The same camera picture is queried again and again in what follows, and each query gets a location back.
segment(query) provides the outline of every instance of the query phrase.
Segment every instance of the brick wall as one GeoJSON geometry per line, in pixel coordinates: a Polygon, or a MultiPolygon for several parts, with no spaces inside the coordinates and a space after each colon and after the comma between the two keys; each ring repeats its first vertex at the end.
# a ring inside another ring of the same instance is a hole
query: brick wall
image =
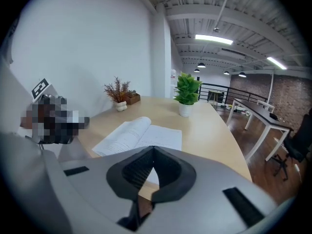
{"type": "MultiPolygon", "coordinates": [[[[264,97],[268,97],[270,85],[271,75],[265,74],[247,74],[246,78],[232,75],[230,83],[230,87],[264,97]]],[[[305,78],[274,75],[269,103],[275,107],[274,114],[282,118],[296,132],[300,127],[302,117],[312,108],[312,81],[305,78]]]]}

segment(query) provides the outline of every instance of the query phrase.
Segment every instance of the small white vase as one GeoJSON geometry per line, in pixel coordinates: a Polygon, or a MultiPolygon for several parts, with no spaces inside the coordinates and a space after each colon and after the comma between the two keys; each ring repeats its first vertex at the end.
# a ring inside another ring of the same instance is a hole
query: small white vase
{"type": "Polygon", "coordinates": [[[127,109],[127,102],[123,101],[120,103],[115,103],[115,107],[118,112],[124,111],[127,109]]]}
{"type": "Polygon", "coordinates": [[[190,116],[192,112],[193,105],[184,105],[184,104],[179,104],[179,111],[180,115],[183,117],[188,117],[190,116]]]}

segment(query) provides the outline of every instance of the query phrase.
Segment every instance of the ceiling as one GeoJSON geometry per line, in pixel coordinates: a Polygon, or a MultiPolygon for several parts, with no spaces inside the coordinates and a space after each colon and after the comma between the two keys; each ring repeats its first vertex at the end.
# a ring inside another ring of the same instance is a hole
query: ceiling
{"type": "Polygon", "coordinates": [[[304,41],[277,0],[149,1],[165,6],[172,39],[186,67],[203,62],[229,71],[279,69],[267,57],[290,70],[303,70],[308,63],[304,41]],[[234,42],[197,40],[196,34],[234,42]]]}

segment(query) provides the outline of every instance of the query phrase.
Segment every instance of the black table top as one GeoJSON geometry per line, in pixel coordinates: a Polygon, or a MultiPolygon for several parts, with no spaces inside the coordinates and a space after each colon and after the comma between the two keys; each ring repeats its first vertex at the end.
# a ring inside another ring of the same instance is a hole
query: black table top
{"type": "Polygon", "coordinates": [[[242,99],[234,99],[240,104],[244,105],[248,111],[251,111],[253,114],[259,115],[261,118],[263,118],[266,122],[268,122],[270,125],[274,125],[277,127],[283,127],[283,128],[288,128],[291,131],[293,130],[291,127],[286,126],[283,122],[277,121],[275,119],[272,119],[270,117],[270,112],[268,110],[265,110],[263,106],[257,105],[254,102],[250,101],[245,101],[242,99]]]}

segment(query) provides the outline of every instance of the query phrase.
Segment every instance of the paper document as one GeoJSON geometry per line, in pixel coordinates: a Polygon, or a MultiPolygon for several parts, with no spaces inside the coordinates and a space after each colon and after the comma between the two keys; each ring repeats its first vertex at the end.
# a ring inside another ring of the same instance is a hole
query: paper document
{"type": "MultiPolygon", "coordinates": [[[[147,117],[126,121],[92,150],[100,156],[118,154],[143,146],[160,146],[182,151],[182,131],[151,125],[147,117]]],[[[159,184],[154,168],[147,181],[159,184]]]]}

